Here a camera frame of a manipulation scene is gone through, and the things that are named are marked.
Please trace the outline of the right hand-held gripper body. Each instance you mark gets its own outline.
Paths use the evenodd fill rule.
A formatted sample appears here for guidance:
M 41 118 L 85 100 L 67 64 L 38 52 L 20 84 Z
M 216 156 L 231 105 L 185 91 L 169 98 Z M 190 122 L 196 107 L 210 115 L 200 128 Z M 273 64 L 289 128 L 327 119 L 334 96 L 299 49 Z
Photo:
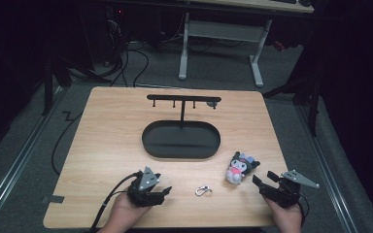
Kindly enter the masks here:
M 306 178 L 296 170 L 284 172 L 280 176 L 278 187 L 266 185 L 264 197 L 276 202 L 282 208 L 288 208 L 296 204 L 300 197 L 300 186 L 306 185 L 319 188 L 320 185 Z

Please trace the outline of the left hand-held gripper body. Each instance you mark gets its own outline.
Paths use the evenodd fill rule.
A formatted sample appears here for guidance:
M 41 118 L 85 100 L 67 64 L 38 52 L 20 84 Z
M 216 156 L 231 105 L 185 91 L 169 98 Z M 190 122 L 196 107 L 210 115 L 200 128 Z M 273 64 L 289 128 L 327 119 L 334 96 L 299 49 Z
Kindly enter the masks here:
M 154 174 L 151 167 L 146 166 L 144 171 L 136 175 L 136 180 L 127 189 L 129 200 L 136 207 L 145 208 L 163 203 L 165 196 L 161 197 L 158 192 L 153 192 L 154 187 L 159 183 Z

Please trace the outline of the black and pink plush toy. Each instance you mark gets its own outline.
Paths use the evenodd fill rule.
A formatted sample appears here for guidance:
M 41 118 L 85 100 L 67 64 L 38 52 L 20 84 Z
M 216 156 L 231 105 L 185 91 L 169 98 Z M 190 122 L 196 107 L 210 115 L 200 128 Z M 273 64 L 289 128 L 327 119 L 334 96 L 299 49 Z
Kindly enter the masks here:
M 236 151 L 228 169 L 225 173 L 225 178 L 232 184 L 240 184 L 249 173 L 260 165 L 260 162 L 252 156 L 246 156 L 240 151 Z

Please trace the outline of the silver carabiner keyring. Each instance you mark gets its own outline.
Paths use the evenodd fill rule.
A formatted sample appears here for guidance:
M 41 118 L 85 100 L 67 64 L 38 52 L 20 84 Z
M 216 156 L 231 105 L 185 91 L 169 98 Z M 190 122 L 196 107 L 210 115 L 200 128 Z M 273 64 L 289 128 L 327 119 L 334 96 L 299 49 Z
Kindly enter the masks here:
M 202 196 L 206 193 L 211 193 L 211 192 L 212 192 L 212 189 L 207 184 L 199 186 L 195 189 L 196 196 Z

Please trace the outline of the black hook rack with tray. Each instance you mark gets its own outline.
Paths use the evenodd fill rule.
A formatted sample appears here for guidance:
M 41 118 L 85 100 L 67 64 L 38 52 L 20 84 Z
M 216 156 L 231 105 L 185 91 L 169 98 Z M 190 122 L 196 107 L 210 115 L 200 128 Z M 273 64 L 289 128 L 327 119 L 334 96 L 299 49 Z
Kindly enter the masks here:
M 220 147 L 220 132 L 211 123 L 197 120 L 185 120 L 187 102 L 196 108 L 197 102 L 207 103 L 215 109 L 221 101 L 215 96 L 163 95 L 148 94 L 153 101 L 172 101 L 181 103 L 179 120 L 157 120 L 143 131 L 142 143 L 145 151 L 156 158 L 165 159 L 206 159 L 213 156 Z

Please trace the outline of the person's right hand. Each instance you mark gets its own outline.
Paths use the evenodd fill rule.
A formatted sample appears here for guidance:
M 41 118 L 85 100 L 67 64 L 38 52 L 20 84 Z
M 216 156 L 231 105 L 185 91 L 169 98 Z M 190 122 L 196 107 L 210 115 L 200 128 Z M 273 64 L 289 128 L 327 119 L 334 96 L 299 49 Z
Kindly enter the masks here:
M 298 205 L 282 208 L 268 198 L 265 198 L 264 201 L 271 209 L 280 233 L 301 233 L 302 214 Z

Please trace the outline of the person's left hand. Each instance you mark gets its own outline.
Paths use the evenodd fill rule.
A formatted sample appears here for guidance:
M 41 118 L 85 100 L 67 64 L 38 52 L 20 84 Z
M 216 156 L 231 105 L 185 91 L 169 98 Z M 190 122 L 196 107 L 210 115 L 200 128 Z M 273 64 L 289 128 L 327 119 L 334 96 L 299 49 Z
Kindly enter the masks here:
M 97 233 L 125 233 L 150 209 L 134 206 L 127 194 L 121 193 L 115 199 L 107 222 Z

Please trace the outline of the dark metal stand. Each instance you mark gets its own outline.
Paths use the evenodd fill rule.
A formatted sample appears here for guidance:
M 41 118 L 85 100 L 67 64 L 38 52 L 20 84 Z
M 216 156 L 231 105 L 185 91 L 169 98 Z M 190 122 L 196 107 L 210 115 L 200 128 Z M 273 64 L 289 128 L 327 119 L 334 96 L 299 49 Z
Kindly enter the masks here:
M 60 56 L 58 54 L 50 54 L 45 63 L 45 75 L 44 75 L 44 87 L 45 87 L 45 102 L 43 115 L 46 116 L 53 103 L 53 92 L 52 92 L 52 78 L 55 78 L 61 87 L 69 87 L 72 84 L 72 79 L 69 75 L 69 69 L 75 69 L 87 76 L 91 80 L 107 83 L 108 80 L 103 79 L 101 76 L 89 71 L 84 66 L 73 62 L 72 60 Z
M 308 105 L 309 114 L 307 118 L 310 133 L 316 137 L 316 122 L 320 96 L 321 78 L 305 77 L 289 81 L 275 89 L 262 94 L 264 98 L 271 98 L 279 93 L 293 92 L 292 103 L 294 105 Z

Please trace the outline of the black tape strip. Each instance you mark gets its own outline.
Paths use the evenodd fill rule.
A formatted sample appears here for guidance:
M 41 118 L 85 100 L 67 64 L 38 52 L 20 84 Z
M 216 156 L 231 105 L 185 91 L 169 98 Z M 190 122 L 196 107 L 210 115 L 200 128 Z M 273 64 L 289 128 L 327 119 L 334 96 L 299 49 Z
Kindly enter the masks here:
M 58 196 L 58 195 L 46 195 L 42 198 L 42 202 L 44 204 L 48 204 L 48 203 L 62 204 L 63 201 L 64 201 L 64 196 Z

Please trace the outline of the dark computer equipment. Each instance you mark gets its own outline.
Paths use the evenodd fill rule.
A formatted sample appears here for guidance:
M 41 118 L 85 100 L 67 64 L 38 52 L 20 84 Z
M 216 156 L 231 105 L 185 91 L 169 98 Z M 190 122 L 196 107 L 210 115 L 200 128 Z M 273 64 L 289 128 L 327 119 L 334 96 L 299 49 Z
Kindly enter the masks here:
M 105 7 L 108 35 L 112 46 L 111 63 L 120 64 L 121 54 L 127 46 L 128 26 L 121 7 L 108 5 Z

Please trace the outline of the desk with white legs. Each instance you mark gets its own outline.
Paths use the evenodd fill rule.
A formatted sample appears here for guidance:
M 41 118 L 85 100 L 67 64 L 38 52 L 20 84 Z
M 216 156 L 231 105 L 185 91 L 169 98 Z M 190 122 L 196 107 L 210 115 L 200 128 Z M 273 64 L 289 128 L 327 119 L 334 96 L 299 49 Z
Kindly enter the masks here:
M 295 14 L 307 16 L 314 12 L 311 5 L 306 5 L 303 0 L 186 0 L 186 6 L 197 4 L 208 7 L 237 8 L 238 10 L 256 10 L 266 14 Z M 249 56 L 253 72 L 254 83 L 257 87 L 263 87 L 263 80 L 259 71 L 258 60 L 264 47 L 272 24 L 272 17 L 267 17 L 263 24 L 253 26 L 248 23 L 215 22 L 209 19 L 191 19 L 189 13 L 184 17 L 183 50 L 181 53 L 179 79 L 187 78 L 188 64 L 188 39 L 190 37 L 221 39 L 238 42 L 256 43 L 254 54 Z

